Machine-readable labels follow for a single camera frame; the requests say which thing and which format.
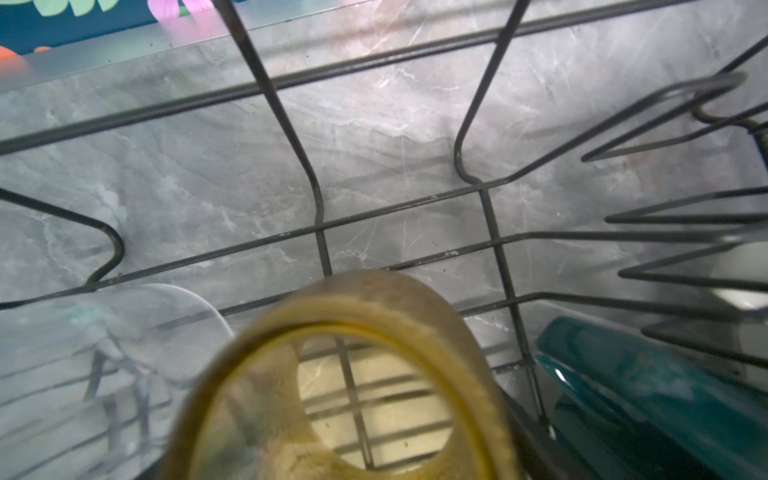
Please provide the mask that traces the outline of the white faceted mug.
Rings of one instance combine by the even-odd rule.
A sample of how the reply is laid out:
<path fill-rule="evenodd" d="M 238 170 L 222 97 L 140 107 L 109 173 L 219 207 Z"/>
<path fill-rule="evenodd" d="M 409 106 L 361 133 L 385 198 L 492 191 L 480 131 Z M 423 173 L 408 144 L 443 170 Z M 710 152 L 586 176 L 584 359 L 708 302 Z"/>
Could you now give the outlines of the white faceted mug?
<path fill-rule="evenodd" d="M 715 261 L 711 278 L 767 282 L 767 242 L 742 244 L 722 253 Z M 713 288 L 722 301 L 746 313 L 767 306 L 767 293 Z M 767 358 L 767 315 L 757 324 L 736 326 L 733 345 L 738 353 Z M 767 369 L 742 363 L 740 376 L 749 384 L 767 390 Z"/>

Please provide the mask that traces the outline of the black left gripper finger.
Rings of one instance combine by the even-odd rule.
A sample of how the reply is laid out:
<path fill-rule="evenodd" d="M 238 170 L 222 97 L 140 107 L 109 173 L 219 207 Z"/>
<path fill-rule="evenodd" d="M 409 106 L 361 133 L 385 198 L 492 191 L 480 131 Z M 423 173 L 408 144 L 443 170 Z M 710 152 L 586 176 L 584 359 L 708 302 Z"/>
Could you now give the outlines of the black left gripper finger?
<path fill-rule="evenodd" d="M 520 462 L 531 479 L 593 479 L 590 471 L 560 446 L 503 389 L 500 390 Z"/>

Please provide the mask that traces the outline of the black wire dish rack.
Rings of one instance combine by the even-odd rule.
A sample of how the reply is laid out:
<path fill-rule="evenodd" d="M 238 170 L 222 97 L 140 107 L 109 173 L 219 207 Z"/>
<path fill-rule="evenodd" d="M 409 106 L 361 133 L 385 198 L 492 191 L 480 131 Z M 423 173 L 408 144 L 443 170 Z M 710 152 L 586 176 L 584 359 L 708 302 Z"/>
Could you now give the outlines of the black wire dish rack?
<path fill-rule="evenodd" d="M 218 1 L 1 64 L 1 314 L 167 284 L 230 345 L 323 279 L 400 273 L 594 479 L 723 478 L 610 431 L 539 335 L 582 320 L 767 399 L 733 345 L 767 306 L 712 293 L 767 282 L 710 277 L 763 241 L 763 1 Z"/>

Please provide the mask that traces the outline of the clear glass cup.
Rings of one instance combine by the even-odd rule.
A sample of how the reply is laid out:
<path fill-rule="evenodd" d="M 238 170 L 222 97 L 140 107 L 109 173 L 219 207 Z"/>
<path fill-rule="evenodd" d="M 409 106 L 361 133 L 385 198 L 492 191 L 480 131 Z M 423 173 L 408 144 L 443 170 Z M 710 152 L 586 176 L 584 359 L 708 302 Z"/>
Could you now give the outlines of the clear glass cup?
<path fill-rule="evenodd" d="M 233 331 L 201 296 L 145 284 L 1 314 L 1 475 L 137 479 Z"/>

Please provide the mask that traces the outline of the green mug cream interior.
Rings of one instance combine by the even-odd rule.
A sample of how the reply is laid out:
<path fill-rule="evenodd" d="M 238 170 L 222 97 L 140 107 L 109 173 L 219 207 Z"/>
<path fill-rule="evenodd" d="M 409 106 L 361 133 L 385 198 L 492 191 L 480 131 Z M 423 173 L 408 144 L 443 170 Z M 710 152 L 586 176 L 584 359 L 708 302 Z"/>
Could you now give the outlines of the green mug cream interior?
<path fill-rule="evenodd" d="M 652 343 L 559 317 L 536 361 L 577 405 L 630 438 L 646 424 L 723 479 L 767 476 L 767 399 Z"/>

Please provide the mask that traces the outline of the olive green glass cup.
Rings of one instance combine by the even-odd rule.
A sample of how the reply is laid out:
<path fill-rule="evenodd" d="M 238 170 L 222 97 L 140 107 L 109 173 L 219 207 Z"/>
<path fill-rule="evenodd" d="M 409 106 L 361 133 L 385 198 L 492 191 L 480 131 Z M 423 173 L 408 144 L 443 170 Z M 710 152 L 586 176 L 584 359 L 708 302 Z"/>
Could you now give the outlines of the olive green glass cup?
<path fill-rule="evenodd" d="M 459 313 L 394 272 L 278 302 L 200 376 L 162 479 L 521 479 L 502 394 Z"/>

